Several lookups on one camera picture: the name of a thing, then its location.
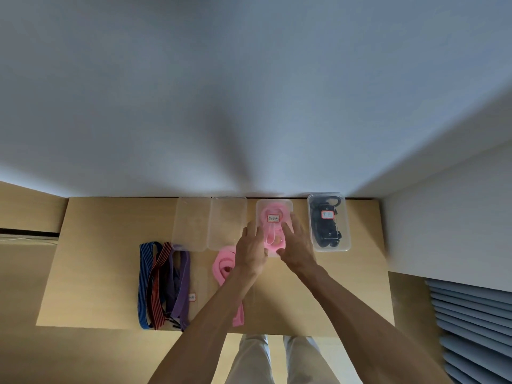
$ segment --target hand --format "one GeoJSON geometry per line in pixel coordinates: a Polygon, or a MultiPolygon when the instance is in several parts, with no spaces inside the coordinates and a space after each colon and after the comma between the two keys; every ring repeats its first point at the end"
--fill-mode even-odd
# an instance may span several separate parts
{"type": "Polygon", "coordinates": [[[313,244],[311,244],[308,234],[304,232],[297,216],[295,213],[291,213],[290,216],[293,232],[288,224],[285,222],[281,224],[285,234],[286,248],[278,249],[277,253],[292,272],[298,273],[316,265],[317,259],[313,251],[313,244]]]}
{"type": "Polygon", "coordinates": [[[237,253],[234,258],[235,268],[249,271],[258,276],[263,272],[267,261],[267,250],[263,248],[263,230],[258,227],[254,232],[254,221],[244,228],[242,237],[238,240],[237,253]]]}

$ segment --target plastic lid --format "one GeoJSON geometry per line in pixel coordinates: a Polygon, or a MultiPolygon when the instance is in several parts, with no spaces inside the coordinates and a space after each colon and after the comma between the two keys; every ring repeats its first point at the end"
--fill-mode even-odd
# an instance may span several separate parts
{"type": "Polygon", "coordinates": [[[208,249],[236,245],[247,225],[246,197],[213,197],[208,224],[208,249]]]}
{"type": "Polygon", "coordinates": [[[206,250],[210,197],[180,197],[176,204],[173,249],[190,252],[206,250]]]}
{"type": "Polygon", "coordinates": [[[286,245],[281,223],[286,222],[293,230],[292,211],[293,203],[289,199],[260,199],[256,202],[256,227],[263,227],[264,247],[270,257],[278,257],[276,251],[286,245]]]}
{"type": "Polygon", "coordinates": [[[340,193],[317,193],[308,197],[309,230],[317,252],[350,249],[349,219],[340,193]]]}

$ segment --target floor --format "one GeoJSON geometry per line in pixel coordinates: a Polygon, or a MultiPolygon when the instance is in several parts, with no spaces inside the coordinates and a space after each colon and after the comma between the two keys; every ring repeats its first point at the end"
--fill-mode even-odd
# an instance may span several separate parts
{"type": "MultiPolygon", "coordinates": [[[[0,382],[146,383],[179,332],[36,327],[55,246],[0,243],[0,382]]],[[[423,279],[390,273],[396,325],[442,363],[423,279]]],[[[223,384],[239,334],[229,334],[213,380],[223,384]]],[[[337,338],[316,338],[342,384],[361,383],[337,338]]],[[[276,384],[286,382],[280,336],[269,336],[276,384]]]]}

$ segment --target wooden table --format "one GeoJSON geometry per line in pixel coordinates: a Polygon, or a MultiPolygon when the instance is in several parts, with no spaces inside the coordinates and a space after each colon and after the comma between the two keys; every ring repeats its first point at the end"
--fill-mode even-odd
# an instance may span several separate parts
{"type": "MultiPolygon", "coordinates": [[[[170,241],[176,198],[71,198],[62,225],[39,326],[140,329],[137,319],[139,244],[170,241]]],[[[256,199],[248,200],[254,219],[256,199]]],[[[308,226],[306,200],[293,200],[308,226]]],[[[389,322],[393,309],[378,201],[348,200],[352,249],[317,252],[329,274],[389,322]]],[[[216,252],[191,254],[193,319],[219,288],[212,272],[216,252]]],[[[245,325],[235,333],[334,336],[311,293],[279,258],[244,300],[245,325]]]]}

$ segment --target leg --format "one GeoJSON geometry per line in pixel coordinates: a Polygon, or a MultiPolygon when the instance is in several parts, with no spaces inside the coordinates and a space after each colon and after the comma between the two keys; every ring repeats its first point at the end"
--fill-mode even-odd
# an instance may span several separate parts
{"type": "Polygon", "coordinates": [[[311,337],[283,336],[288,384],[339,384],[311,337]]]}
{"type": "Polygon", "coordinates": [[[234,358],[226,384],[274,384],[266,335],[246,335],[234,358]]]}

